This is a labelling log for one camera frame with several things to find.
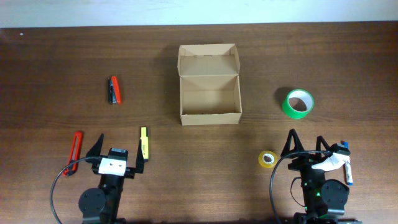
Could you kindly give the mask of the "small yellow tape roll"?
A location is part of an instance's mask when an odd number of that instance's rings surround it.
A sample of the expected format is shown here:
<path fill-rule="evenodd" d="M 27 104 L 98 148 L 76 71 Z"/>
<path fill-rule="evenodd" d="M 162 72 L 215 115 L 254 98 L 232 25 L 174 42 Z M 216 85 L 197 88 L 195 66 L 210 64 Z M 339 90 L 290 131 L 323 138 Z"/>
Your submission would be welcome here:
<path fill-rule="evenodd" d="M 258 163 L 261 167 L 270 169 L 278 162 L 276 154 L 272 151 L 262 151 L 258 157 Z"/>

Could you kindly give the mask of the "green tape roll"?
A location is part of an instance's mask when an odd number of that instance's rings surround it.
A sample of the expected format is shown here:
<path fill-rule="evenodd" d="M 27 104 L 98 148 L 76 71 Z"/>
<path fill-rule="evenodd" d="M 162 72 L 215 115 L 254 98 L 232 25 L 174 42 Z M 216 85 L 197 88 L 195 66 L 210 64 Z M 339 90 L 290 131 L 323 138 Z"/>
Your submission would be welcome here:
<path fill-rule="evenodd" d="M 290 91 L 282 104 L 283 112 L 292 119 L 302 119 L 306 117 L 313 107 L 313 96 L 303 89 L 294 89 Z"/>

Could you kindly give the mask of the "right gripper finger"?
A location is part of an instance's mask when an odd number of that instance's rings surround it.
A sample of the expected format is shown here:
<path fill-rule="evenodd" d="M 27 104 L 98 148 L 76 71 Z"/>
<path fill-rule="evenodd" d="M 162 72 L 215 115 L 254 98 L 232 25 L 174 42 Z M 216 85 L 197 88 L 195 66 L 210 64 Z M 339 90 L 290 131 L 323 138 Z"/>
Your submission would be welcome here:
<path fill-rule="evenodd" d="M 328 143 L 325 141 L 325 139 L 323 138 L 323 136 L 318 136 L 317 137 L 317 141 L 316 141 L 316 148 L 315 148 L 315 150 L 316 151 L 321 151 L 322 149 L 321 149 L 321 147 L 323 146 L 323 148 L 326 150 L 326 151 L 328 151 L 328 152 L 330 152 L 331 150 L 330 150 L 330 146 L 328 145 Z"/>
<path fill-rule="evenodd" d="M 301 152 L 301 151 L 304 151 L 304 148 L 299 139 L 299 136 L 295 129 L 291 129 L 288 133 L 287 141 L 280 156 L 284 157 L 293 152 Z"/>

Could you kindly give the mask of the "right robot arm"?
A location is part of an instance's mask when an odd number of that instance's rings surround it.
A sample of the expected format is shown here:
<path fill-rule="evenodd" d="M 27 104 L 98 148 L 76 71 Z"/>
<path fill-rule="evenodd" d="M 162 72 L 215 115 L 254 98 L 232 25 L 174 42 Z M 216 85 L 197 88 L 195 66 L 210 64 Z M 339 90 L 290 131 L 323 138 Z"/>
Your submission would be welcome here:
<path fill-rule="evenodd" d="M 349 187 L 336 179 L 326 179 L 327 172 L 343 167 L 351 152 L 344 144 L 328 145 L 317 137 L 314 151 L 306 151 L 294 129 L 288 133 L 281 157 L 292 162 L 288 169 L 300 173 L 304 213 L 296 213 L 294 223 L 338 223 L 345 214 Z"/>

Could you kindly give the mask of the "red black stapler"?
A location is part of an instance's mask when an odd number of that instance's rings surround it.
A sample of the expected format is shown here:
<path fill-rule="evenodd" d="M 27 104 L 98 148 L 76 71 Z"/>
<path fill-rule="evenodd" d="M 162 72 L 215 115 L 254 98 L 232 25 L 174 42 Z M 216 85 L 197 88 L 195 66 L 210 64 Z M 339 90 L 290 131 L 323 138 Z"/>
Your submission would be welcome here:
<path fill-rule="evenodd" d="M 120 105 L 122 102 L 119 82 L 116 76 L 108 78 L 108 102 L 111 105 Z"/>

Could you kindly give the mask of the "red utility knife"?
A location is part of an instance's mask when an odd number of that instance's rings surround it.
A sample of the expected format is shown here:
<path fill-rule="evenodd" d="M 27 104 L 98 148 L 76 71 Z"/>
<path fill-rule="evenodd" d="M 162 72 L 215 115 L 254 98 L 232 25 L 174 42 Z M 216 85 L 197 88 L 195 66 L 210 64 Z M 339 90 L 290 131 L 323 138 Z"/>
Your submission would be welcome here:
<path fill-rule="evenodd" d="M 79 160 L 81 145 L 83 141 L 83 132 L 76 131 L 73 137 L 73 144 L 71 147 L 67 168 L 63 171 L 64 176 L 71 176 L 78 170 L 78 164 L 73 164 L 73 162 Z"/>

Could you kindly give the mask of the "yellow highlighter pen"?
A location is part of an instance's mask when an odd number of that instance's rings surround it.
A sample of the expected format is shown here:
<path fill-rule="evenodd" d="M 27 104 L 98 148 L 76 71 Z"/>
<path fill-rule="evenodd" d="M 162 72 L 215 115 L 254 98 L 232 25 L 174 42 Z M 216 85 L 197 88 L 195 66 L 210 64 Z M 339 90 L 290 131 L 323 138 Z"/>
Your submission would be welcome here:
<path fill-rule="evenodd" d="M 144 158 L 144 161 L 147 162 L 149 160 L 149 137 L 147 127 L 141 127 L 141 151 Z"/>

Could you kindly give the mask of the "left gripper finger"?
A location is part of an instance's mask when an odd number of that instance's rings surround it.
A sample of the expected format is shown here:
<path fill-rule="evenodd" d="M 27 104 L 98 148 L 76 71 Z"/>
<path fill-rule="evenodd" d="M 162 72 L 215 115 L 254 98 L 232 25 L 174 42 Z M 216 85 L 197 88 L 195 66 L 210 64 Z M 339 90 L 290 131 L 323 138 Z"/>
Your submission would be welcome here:
<path fill-rule="evenodd" d="M 142 153 L 142 141 L 140 140 L 137 150 L 135 173 L 143 174 L 144 165 L 145 165 L 145 159 Z"/>
<path fill-rule="evenodd" d="M 104 134 L 101 134 L 93 147 L 86 153 L 86 157 L 101 157 L 103 140 Z"/>

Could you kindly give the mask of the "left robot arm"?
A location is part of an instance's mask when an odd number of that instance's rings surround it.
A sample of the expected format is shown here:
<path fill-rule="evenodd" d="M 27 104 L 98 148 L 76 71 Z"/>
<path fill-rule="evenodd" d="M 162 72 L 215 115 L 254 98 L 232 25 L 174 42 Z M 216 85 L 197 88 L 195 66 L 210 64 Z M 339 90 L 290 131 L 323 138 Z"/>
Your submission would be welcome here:
<path fill-rule="evenodd" d="M 101 154 L 103 139 L 102 134 L 86 154 L 91 170 L 101 177 L 97 187 L 84 191 L 80 196 L 78 206 L 82 212 L 82 222 L 126 223 L 125 218 L 118 217 L 119 204 L 124 181 L 144 172 L 146 159 L 142 153 L 142 143 L 139 142 L 136 166 L 129 167 L 127 150 L 111 148 L 106 156 Z"/>

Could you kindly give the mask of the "blue white marker pen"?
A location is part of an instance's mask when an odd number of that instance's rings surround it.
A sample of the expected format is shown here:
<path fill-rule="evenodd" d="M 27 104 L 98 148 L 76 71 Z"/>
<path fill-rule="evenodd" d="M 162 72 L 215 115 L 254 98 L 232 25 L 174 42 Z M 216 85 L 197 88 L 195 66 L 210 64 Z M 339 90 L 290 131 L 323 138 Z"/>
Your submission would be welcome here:
<path fill-rule="evenodd" d="M 346 158 L 346 162 L 345 162 L 345 181 L 346 181 L 347 185 L 353 185 L 351 161 L 350 161 L 349 156 Z"/>

